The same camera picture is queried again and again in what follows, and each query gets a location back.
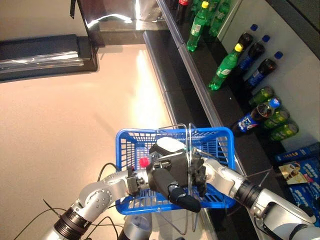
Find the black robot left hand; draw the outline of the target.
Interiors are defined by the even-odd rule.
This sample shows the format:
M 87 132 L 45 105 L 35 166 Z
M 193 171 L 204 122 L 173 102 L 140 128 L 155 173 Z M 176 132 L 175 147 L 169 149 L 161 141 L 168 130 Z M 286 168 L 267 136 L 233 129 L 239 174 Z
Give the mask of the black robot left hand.
M 187 194 L 166 168 L 147 168 L 149 188 L 161 193 L 168 201 L 194 213 L 201 210 L 200 202 Z

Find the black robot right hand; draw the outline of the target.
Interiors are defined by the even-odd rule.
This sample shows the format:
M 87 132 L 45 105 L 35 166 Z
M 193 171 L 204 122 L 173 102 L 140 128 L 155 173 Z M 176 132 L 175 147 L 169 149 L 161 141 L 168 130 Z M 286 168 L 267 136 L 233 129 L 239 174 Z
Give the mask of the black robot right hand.
M 152 171 L 156 168 L 167 169 L 180 186 L 186 187 L 188 185 L 188 163 L 184 149 L 170 152 L 154 144 L 149 149 L 149 157 L 151 163 L 146 167 L 146 172 L 151 185 L 155 185 L 152 183 Z

